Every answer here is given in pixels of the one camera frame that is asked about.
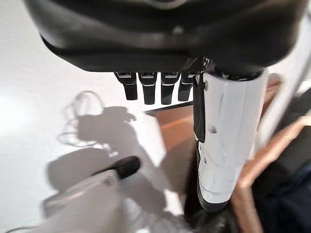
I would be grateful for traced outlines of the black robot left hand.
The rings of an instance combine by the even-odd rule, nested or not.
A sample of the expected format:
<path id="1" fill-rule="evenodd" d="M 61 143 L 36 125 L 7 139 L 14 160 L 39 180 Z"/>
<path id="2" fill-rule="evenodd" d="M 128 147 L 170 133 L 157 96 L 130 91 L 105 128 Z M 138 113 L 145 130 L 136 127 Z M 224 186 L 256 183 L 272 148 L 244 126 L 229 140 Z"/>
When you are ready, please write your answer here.
<path id="1" fill-rule="evenodd" d="M 263 109 L 267 68 L 294 47 L 305 0 L 27 0 L 46 47 L 89 72 L 113 72 L 134 99 L 136 75 L 191 77 L 196 192 L 225 207 Z"/>

